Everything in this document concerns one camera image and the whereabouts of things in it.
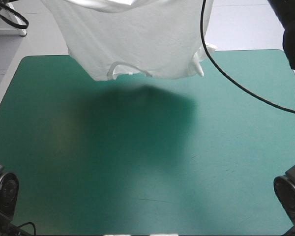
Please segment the gray floor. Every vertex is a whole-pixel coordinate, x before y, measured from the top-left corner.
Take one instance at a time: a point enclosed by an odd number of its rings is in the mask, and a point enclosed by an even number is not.
[[[0,102],[22,58],[67,54],[62,34],[40,0],[13,4],[30,27],[26,37],[0,36]],[[206,40],[219,50],[282,49],[282,37],[283,28],[266,0],[215,0]]]

